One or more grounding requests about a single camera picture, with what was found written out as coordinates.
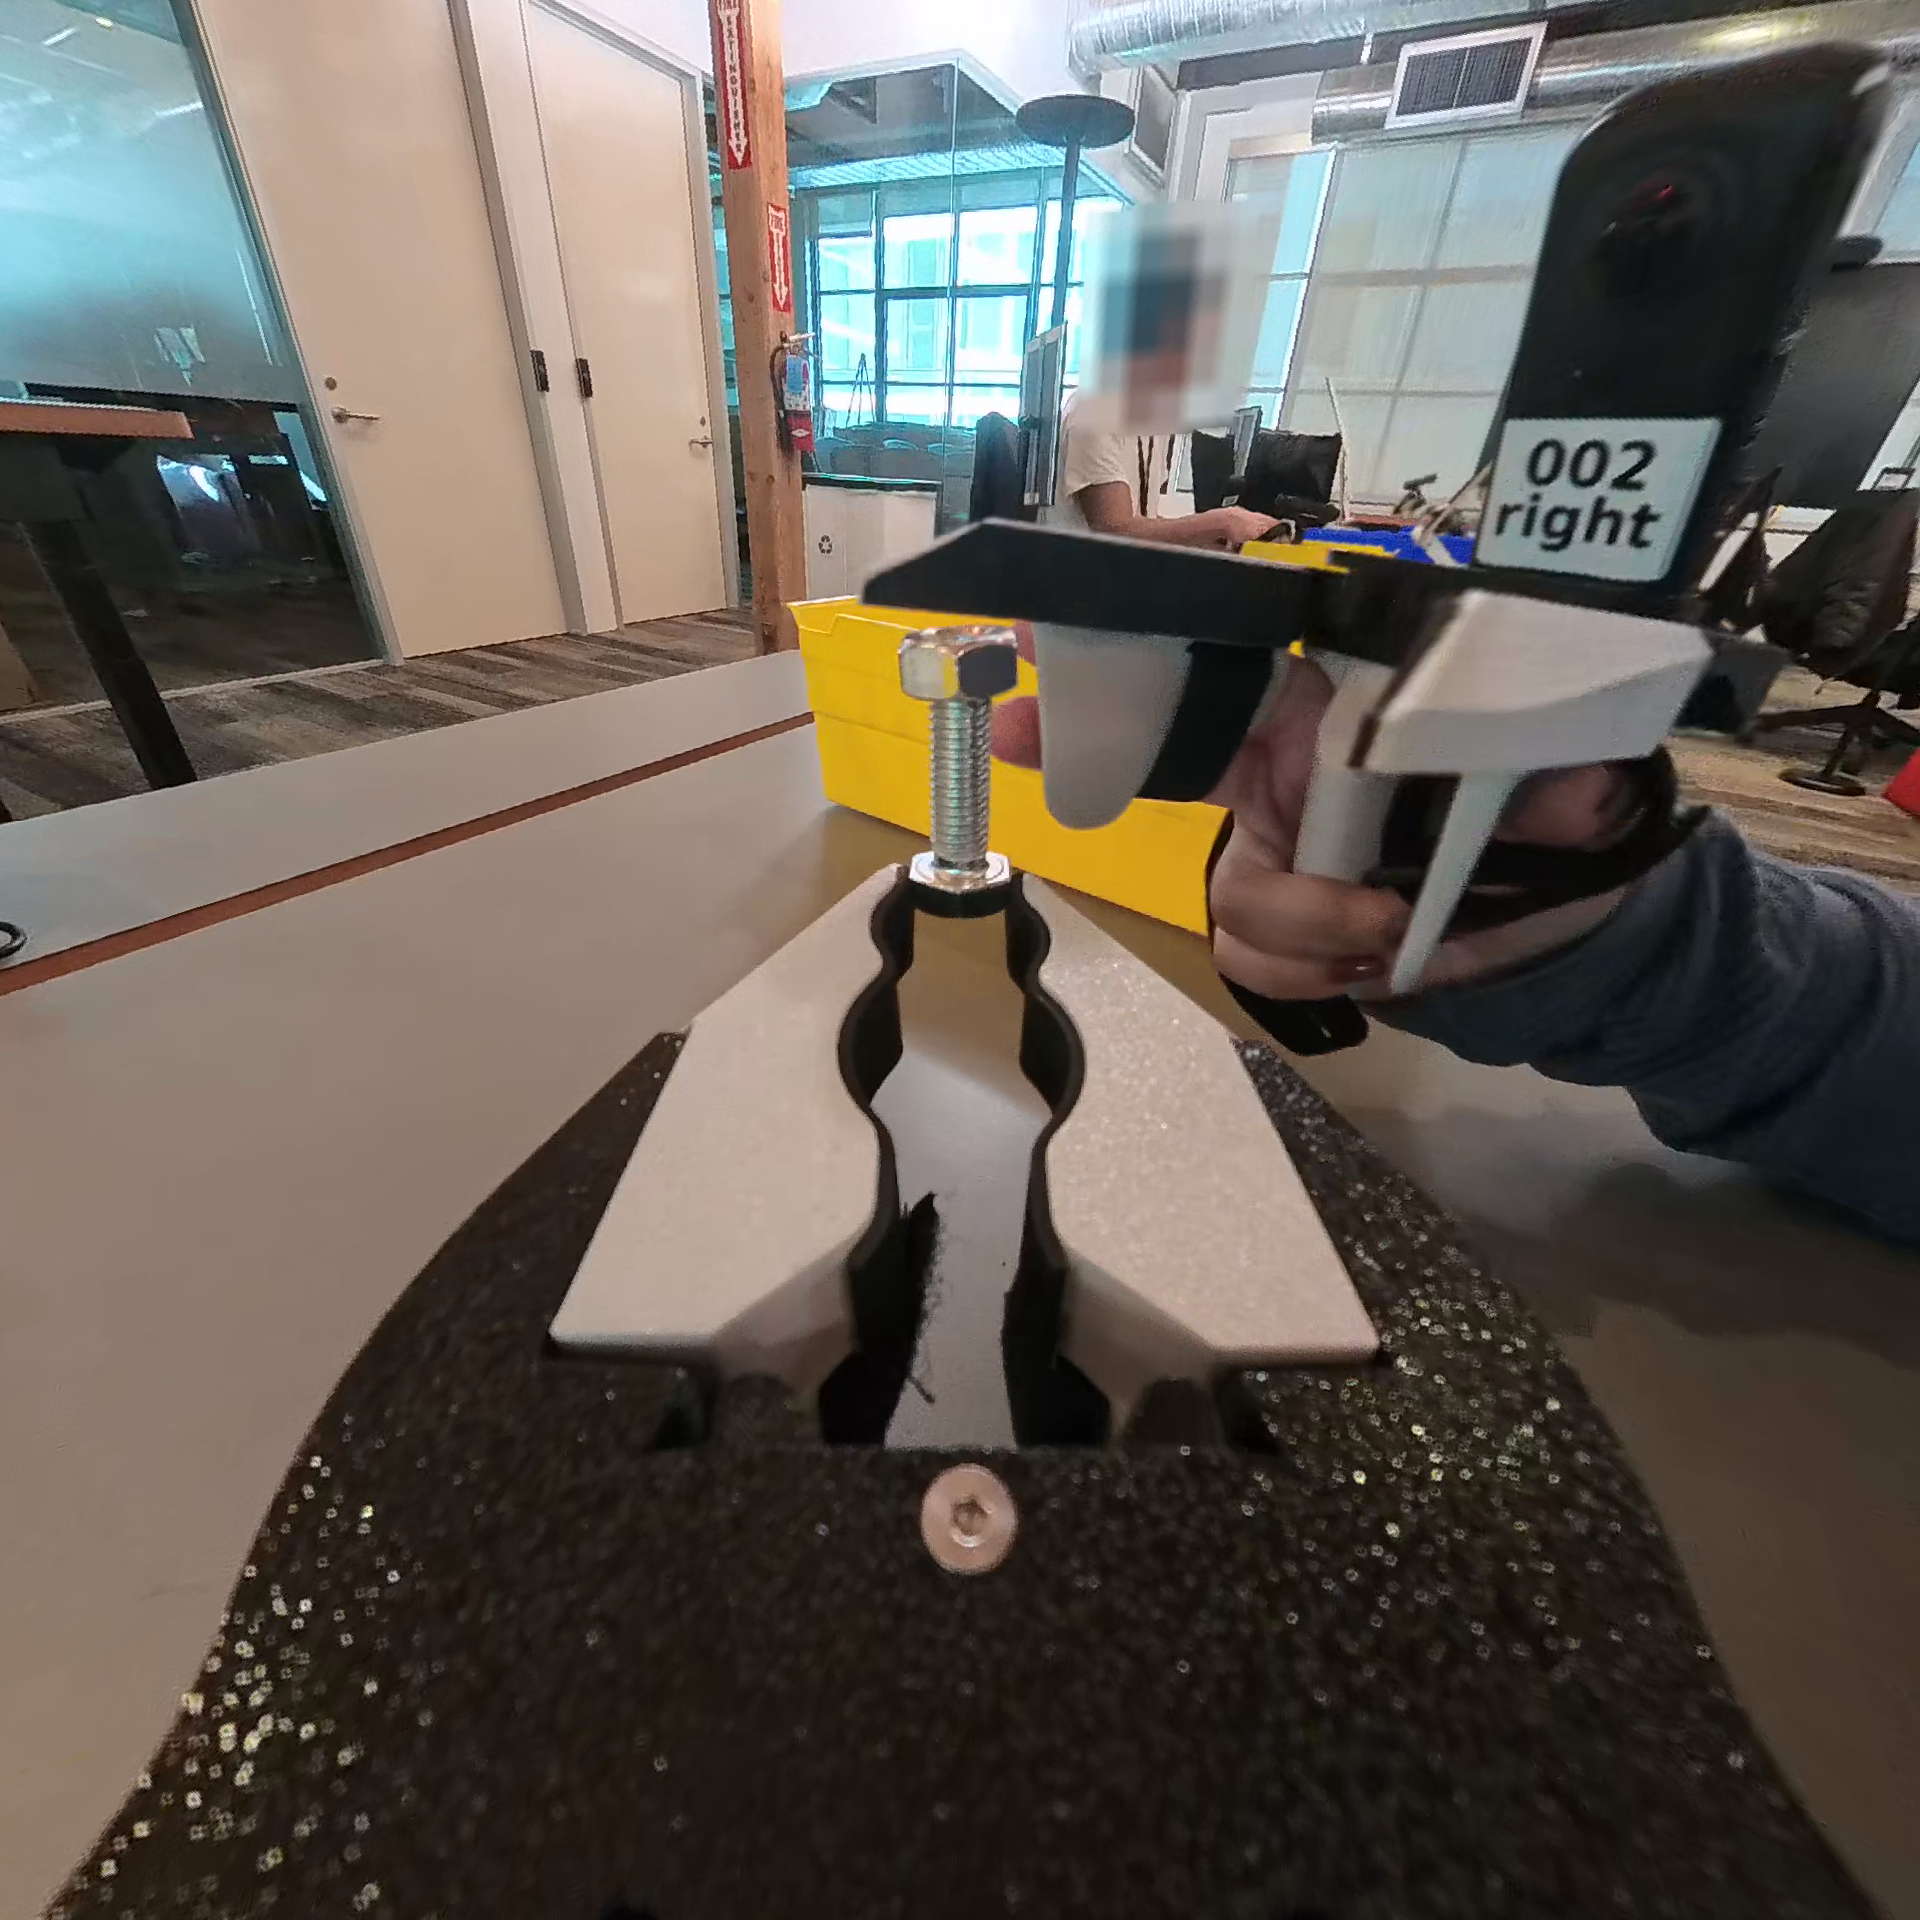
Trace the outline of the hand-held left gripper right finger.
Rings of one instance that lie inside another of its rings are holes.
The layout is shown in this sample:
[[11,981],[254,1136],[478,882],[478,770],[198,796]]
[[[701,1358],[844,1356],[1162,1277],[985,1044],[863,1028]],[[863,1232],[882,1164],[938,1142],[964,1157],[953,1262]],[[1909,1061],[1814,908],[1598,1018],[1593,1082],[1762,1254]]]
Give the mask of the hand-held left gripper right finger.
[[1018,1425],[1124,1425],[1163,1386],[1367,1364],[1380,1336],[1226,1024],[1043,880],[1006,905],[1045,1098],[1002,1318]]

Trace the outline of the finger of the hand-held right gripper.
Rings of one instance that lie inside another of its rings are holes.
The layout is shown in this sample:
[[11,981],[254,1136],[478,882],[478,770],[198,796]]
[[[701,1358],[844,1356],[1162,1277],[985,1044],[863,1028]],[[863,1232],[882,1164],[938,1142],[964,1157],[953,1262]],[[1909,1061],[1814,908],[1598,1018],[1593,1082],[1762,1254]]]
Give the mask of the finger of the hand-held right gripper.
[[1338,629],[1338,576],[1221,551],[985,518],[881,567],[868,607],[1283,646]]

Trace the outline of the silver hex bolt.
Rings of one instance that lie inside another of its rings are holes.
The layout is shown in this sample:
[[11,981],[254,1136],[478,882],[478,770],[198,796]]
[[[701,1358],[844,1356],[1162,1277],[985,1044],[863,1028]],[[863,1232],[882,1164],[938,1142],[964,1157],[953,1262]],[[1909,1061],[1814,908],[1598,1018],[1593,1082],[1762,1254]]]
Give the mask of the silver hex bolt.
[[897,660],[903,695],[929,709],[929,849],[978,864],[991,853],[991,706],[1018,686],[1018,632],[922,629]]

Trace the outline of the yellow plastic bin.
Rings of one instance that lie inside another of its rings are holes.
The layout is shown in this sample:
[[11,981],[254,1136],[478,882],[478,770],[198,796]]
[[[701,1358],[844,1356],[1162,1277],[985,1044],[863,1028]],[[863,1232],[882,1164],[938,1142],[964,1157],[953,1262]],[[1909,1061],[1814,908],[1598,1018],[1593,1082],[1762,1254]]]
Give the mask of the yellow plastic bin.
[[[932,726],[929,706],[901,687],[897,650],[917,629],[951,623],[953,614],[868,600],[863,590],[899,574],[913,554],[890,557],[860,580],[852,552],[849,544],[844,591],[820,591],[790,607],[819,729],[823,790],[844,808],[926,830],[938,786]],[[1028,872],[1199,933],[1207,924],[1204,864],[1226,815],[1187,796],[1207,770],[1207,754],[1177,749],[1172,758],[1175,767],[1154,776],[1148,798],[1131,801],[1118,820],[1083,831],[1052,818],[1039,775],[995,773],[991,801],[975,810],[1003,838],[1003,849],[989,855],[989,871],[949,886],[924,853],[907,890],[931,916],[985,919],[1003,910],[1011,872]]]

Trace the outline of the person's right forearm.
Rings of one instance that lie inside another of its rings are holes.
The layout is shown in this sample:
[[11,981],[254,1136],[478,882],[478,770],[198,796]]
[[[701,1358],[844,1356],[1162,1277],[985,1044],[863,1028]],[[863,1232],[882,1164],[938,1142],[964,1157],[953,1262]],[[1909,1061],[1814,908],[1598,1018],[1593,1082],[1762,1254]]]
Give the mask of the person's right forearm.
[[1379,1015],[1477,1065],[1618,1087],[1671,1149],[1918,1241],[1918,905],[1716,814],[1582,938]]

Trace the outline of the black office chair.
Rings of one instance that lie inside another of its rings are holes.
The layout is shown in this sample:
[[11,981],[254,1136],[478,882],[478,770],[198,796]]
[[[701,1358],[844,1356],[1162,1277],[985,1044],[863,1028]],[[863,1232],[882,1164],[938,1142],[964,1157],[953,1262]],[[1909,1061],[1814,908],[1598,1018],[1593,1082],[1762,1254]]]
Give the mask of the black office chair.
[[1324,526],[1338,517],[1343,438],[1259,426],[1239,477],[1239,504],[1273,520]]
[[1034,520],[1026,502],[1028,434],[1019,418],[987,412],[974,424],[967,520]]
[[1746,741],[1782,729],[1839,730],[1822,765],[1789,765],[1787,784],[1857,800],[1878,746],[1918,745],[1918,621],[1909,610],[1918,538],[1914,489],[1858,492],[1765,578],[1759,631],[1818,681],[1858,687],[1852,704],[1759,712]]

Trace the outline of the black computer monitor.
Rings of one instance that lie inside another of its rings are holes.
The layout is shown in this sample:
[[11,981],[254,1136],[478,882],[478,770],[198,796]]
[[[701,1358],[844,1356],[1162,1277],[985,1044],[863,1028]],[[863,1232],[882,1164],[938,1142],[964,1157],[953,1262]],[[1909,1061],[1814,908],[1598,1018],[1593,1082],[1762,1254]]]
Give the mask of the black computer monitor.
[[1019,389],[1022,517],[1053,504],[1058,489],[1066,407],[1068,325],[1038,332],[1025,346]]

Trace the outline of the black display screen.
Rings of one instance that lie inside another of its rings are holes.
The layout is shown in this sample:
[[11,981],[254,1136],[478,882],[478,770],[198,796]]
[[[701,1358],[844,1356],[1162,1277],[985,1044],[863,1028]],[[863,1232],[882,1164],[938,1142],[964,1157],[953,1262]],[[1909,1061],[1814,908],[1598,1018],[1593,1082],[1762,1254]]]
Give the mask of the black display screen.
[[1915,481],[1918,264],[1845,234],[1767,409],[1755,464],[1793,511]]

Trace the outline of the blue plastic bin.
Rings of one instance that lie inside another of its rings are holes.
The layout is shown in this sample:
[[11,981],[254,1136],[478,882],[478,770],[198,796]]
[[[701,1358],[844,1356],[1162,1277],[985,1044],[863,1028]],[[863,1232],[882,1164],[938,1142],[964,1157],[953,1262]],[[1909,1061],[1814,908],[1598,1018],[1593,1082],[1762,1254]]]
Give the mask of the blue plastic bin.
[[1405,559],[1414,564],[1468,567],[1474,554],[1477,535],[1433,528],[1418,524],[1391,526],[1315,526],[1302,533],[1305,544],[1324,544],[1333,548],[1354,548]]

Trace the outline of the large grid window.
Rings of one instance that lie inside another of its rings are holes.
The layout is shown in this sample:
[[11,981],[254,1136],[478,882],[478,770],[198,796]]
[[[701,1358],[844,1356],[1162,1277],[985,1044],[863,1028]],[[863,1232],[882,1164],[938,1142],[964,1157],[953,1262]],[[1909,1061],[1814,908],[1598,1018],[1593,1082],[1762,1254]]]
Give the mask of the large grid window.
[[1018,412],[1058,231],[1045,174],[817,190],[801,229],[829,426],[974,426]]

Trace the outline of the black round stand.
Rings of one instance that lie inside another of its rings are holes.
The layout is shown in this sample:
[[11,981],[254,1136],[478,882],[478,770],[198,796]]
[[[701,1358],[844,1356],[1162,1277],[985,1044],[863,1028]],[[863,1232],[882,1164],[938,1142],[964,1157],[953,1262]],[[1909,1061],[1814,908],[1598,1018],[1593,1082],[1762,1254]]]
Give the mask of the black round stand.
[[1122,144],[1135,122],[1135,114],[1127,102],[1114,102],[1100,93],[1066,92],[1025,102],[1015,111],[1015,126],[1026,141],[1057,151],[1062,158],[1062,177],[1058,192],[1058,209],[1053,218],[1053,234],[1050,249],[1043,249],[1050,262],[1050,312],[1047,325],[1034,335],[1025,349],[1022,364],[1022,413],[1025,431],[1039,426],[1043,421],[1043,346],[1039,341],[1053,332],[1066,332],[1066,301],[1071,276],[1071,214],[1076,185],[1081,174],[1081,158],[1087,149],[1106,151]]

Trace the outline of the beige door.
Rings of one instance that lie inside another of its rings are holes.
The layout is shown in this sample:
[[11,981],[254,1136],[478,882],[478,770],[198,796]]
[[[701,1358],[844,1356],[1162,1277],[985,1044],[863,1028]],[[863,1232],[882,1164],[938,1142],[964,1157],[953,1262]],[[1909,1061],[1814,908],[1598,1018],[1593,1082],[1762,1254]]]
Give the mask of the beige door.
[[564,631],[449,5],[205,2],[198,41],[399,657]]
[[526,39],[615,623],[726,607],[689,77],[586,5],[531,5]]

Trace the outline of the wooden table black legs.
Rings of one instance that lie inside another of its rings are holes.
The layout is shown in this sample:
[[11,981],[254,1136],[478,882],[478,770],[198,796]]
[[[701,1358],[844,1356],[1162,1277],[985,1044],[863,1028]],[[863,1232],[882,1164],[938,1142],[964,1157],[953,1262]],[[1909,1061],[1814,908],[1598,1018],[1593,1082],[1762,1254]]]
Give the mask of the wooden table black legs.
[[103,704],[165,789],[198,776],[172,693],[365,657],[293,412],[71,390],[3,413],[4,714]]

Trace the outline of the white wall vent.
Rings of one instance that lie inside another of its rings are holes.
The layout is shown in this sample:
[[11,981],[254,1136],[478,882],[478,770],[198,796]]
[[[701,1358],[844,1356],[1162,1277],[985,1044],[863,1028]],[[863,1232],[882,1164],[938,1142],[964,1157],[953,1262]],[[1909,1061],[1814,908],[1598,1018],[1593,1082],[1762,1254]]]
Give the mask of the white wall vent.
[[1531,21],[1404,42],[1382,128],[1398,133],[1518,119],[1545,37],[1545,22]]

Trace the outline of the wooden post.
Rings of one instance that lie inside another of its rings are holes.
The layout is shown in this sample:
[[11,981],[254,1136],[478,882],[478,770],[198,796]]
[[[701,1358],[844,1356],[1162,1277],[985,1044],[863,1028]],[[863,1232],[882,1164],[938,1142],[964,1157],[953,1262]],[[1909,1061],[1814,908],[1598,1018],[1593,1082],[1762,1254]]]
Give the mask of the wooden post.
[[801,457],[780,438],[771,354],[785,332],[769,287],[766,206],[789,206],[785,62],[780,2],[742,2],[751,22],[751,169],[730,172],[718,128],[726,284],[733,322],[737,413],[742,454],[742,501],[749,530],[751,610],[764,654],[790,654],[801,632],[790,614],[805,597],[805,520]]

